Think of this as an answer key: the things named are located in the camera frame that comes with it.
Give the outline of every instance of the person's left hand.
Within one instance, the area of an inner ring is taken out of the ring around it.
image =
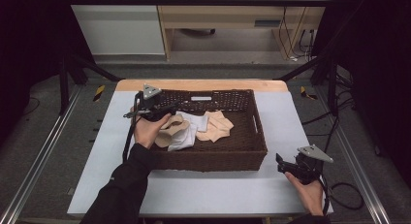
[[[134,140],[136,144],[141,144],[147,149],[150,149],[154,144],[155,139],[157,138],[161,126],[167,123],[170,116],[172,115],[168,113],[156,122],[151,122],[140,116],[137,116],[137,119],[140,120],[137,122],[136,129],[134,130]]]

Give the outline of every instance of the person's right hand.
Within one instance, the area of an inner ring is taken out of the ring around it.
[[[305,210],[313,216],[323,216],[323,187],[318,180],[303,185],[291,173],[286,172],[285,177],[299,192],[300,200]]]

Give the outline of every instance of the wooden tabletop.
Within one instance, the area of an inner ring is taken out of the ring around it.
[[[121,80],[115,91],[136,91],[144,84],[161,89],[176,90],[230,90],[253,89],[255,91],[288,91],[282,80]]]

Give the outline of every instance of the gray floor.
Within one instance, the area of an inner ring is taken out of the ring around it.
[[[170,61],[147,59],[136,65],[119,65],[117,61],[102,61],[101,66],[117,76],[127,79],[266,79],[280,77],[303,63],[281,59],[270,31],[219,30],[215,35],[191,30],[178,31],[174,51]],[[303,85],[308,94],[321,95],[326,86],[310,86],[310,71],[288,82],[301,122],[310,120],[326,112],[321,100],[300,96]],[[20,211],[20,218],[58,219],[75,218],[66,214],[72,198],[72,189],[79,181],[88,153],[97,136],[100,120],[104,118],[115,83],[102,79],[87,71],[90,79],[83,87],[64,130],[61,132],[53,151],[50,153],[43,172]],[[93,102],[95,91],[101,84],[106,89],[99,102]],[[32,163],[47,139],[59,111],[58,78],[50,78],[36,84],[31,96],[40,101],[33,112],[24,115],[14,132],[0,148],[0,212],[5,211],[24,180]],[[350,98],[344,94],[341,101]],[[37,101],[32,99],[27,111],[34,109]],[[347,107],[340,112],[339,130],[347,137],[364,171],[369,178],[379,201],[392,223],[411,223],[411,191],[402,181],[391,160],[376,156],[373,142],[357,112]],[[332,123],[329,117],[315,123],[304,125],[305,133],[311,144],[324,148],[327,137],[312,136],[328,134]],[[329,186],[337,182],[356,184],[350,167],[342,153],[343,146],[337,135],[332,136],[328,154],[334,164],[325,165],[325,177]],[[334,190],[336,199],[355,206],[360,199],[351,188],[341,186]],[[331,215],[335,223],[374,223],[368,204],[360,210],[343,208],[332,200],[335,213]],[[39,219],[20,219],[18,222],[46,223]],[[284,223],[274,219],[272,223]]]

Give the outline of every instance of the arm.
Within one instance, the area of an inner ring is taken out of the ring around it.
[[[137,123],[134,132],[136,143],[130,150],[128,160],[114,170],[109,183],[100,190],[81,224],[137,223],[147,189],[147,177],[155,165],[149,149],[160,127],[169,118],[169,114],[157,122],[142,118]]]
[[[299,192],[299,197],[308,212],[307,215],[299,217],[289,224],[329,224],[330,220],[323,214],[323,188],[319,181],[303,185],[290,173],[285,173],[288,180]]]

